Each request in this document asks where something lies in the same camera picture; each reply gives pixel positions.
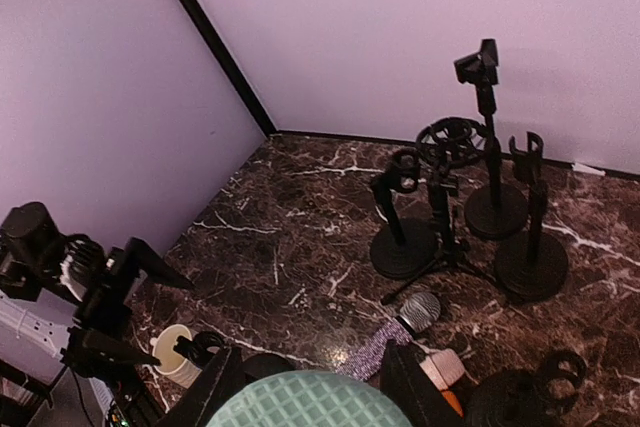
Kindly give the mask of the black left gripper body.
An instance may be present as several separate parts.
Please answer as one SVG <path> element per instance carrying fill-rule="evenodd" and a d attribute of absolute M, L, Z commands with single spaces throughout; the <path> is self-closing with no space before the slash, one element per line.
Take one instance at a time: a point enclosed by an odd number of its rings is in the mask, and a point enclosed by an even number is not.
<path fill-rule="evenodd" d="M 83 329 L 122 340 L 132 316 L 125 305 L 144 266 L 145 246 L 112 248 L 104 266 L 93 274 L 73 319 Z"/>

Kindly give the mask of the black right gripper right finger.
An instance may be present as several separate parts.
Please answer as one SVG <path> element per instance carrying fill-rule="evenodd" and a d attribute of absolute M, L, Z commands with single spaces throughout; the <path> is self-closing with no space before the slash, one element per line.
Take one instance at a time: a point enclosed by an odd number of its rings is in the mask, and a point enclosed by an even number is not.
<path fill-rule="evenodd" d="M 453 409 L 420 368 L 410 347 L 388 340 L 381 361 L 379 388 L 413 426 L 462 426 Z"/>

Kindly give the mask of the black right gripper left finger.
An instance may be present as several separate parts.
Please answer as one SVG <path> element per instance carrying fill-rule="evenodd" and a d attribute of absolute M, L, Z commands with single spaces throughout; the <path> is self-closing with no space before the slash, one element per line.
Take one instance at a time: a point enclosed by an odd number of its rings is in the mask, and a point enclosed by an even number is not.
<path fill-rule="evenodd" d="M 242 351 L 226 347 L 214 355 L 159 427 L 206 426 L 213 415 L 244 387 Z"/>

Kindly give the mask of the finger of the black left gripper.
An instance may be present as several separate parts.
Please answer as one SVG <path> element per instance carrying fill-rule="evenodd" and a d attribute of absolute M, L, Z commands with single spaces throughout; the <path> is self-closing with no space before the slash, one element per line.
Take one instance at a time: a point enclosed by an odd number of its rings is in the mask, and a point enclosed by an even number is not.
<path fill-rule="evenodd" d="M 118 368 L 135 365 L 159 366 L 156 357 L 95 329 L 69 329 L 64 364 L 82 377 L 105 377 Z"/>
<path fill-rule="evenodd" d="M 126 278 L 135 279 L 144 272 L 152 282 L 172 288 L 191 290 L 194 284 L 170 267 L 144 240 L 132 237 L 123 254 L 122 272 Z"/>

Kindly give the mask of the beige pink microphone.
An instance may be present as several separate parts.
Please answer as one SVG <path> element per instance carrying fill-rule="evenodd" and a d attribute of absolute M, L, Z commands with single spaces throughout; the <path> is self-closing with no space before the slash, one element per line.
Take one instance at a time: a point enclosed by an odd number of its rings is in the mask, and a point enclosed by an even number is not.
<path fill-rule="evenodd" d="M 462 360 L 452 349 L 445 349 L 428 355 L 420 363 L 420 368 L 439 391 L 448 390 L 466 372 Z"/>

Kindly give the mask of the orange microphone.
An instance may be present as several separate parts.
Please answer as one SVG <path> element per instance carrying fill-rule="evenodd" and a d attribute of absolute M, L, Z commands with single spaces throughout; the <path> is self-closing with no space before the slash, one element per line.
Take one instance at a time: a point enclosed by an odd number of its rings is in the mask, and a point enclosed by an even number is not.
<path fill-rule="evenodd" d="M 443 398 L 448 402 L 450 407 L 460 416 L 464 416 L 464 411 L 457 396 L 451 390 L 443 390 L 441 392 Z"/>

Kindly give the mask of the glitter purple silver microphone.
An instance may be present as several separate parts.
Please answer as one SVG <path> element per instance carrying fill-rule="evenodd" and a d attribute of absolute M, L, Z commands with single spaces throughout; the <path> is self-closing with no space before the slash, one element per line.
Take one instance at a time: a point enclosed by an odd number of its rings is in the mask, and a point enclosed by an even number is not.
<path fill-rule="evenodd" d="M 387 343 L 411 343 L 417 334 L 431 327 L 440 317 L 439 299 L 428 291 L 409 297 L 399 313 L 380 327 L 356 352 L 337 367 L 336 373 L 360 381 L 373 377 L 382 365 Z"/>

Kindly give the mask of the mint green microphone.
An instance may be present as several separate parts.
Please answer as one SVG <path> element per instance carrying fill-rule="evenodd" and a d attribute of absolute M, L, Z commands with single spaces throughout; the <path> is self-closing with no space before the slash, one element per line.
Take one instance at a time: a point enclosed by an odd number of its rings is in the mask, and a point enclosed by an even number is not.
<path fill-rule="evenodd" d="M 391 399 L 362 381 L 324 371 L 289 371 L 244 387 L 208 424 L 402 427 L 411 422 Z"/>

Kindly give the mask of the black stand of purple microphone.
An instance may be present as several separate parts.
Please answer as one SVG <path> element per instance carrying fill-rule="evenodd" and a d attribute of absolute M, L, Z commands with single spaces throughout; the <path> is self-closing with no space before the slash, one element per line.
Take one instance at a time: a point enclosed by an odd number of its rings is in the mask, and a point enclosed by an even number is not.
<path fill-rule="evenodd" d="M 503 369 L 485 378 L 467 404 L 468 426 L 556 426 L 575 406 L 587 364 L 572 350 L 550 352 L 535 371 Z"/>

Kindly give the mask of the black stand of blue microphone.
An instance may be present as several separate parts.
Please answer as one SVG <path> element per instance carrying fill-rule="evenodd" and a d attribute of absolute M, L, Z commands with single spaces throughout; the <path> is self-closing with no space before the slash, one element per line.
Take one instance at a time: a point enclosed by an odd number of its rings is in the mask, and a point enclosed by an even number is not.
<path fill-rule="evenodd" d="M 386 169 L 369 184 L 376 206 L 386 219 L 386 225 L 380 228 L 370 244 L 370 260 L 378 274 L 391 280 L 409 279 L 434 259 L 438 249 L 429 222 L 400 218 L 394 205 L 393 193 L 415 192 L 420 177 L 418 152 L 402 148 L 391 155 Z"/>

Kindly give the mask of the black tripod microphone stand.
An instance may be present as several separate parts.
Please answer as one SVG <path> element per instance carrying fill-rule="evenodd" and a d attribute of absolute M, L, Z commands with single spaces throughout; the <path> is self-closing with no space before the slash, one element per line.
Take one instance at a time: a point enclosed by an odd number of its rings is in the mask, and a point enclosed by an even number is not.
<path fill-rule="evenodd" d="M 426 220 L 436 235 L 438 249 L 434 259 L 421 268 L 403 284 L 385 294 L 380 303 L 389 305 L 421 277 L 443 271 L 459 271 L 495 286 L 497 281 L 476 267 L 467 258 L 470 245 L 465 239 L 458 240 L 455 232 L 457 208 L 449 204 L 452 197 L 459 195 L 459 179 L 454 170 L 474 165 L 484 157 L 474 140 L 485 141 L 486 127 L 480 122 L 462 117 L 446 117 L 425 127 L 416 138 L 415 149 L 420 158 L 421 168 L 426 166 L 428 202 L 431 217 Z"/>

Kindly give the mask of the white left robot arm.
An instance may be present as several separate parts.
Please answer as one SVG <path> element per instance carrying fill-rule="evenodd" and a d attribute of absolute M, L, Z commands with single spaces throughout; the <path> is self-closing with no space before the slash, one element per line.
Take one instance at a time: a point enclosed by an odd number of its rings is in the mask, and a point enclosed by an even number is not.
<path fill-rule="evenodd" d="M 30 327 L 31 338 L 73 373 L 104 382 L 121 410 L 161 417 L 163 408 L 136 371 L 160 362 L 123 339 L 132 316 L 125 301 L 140 277 L 193 287 L 142 239 L 105 251 L 86 234 L 62 233 L 40 201 L 12 208 L 1 223 L 2 294 L 36 301 L 48 291 L 76 307 L 69 327 L 47 326 L 27 313 L 4 313 L 2 320 L 18 331 Z"/>

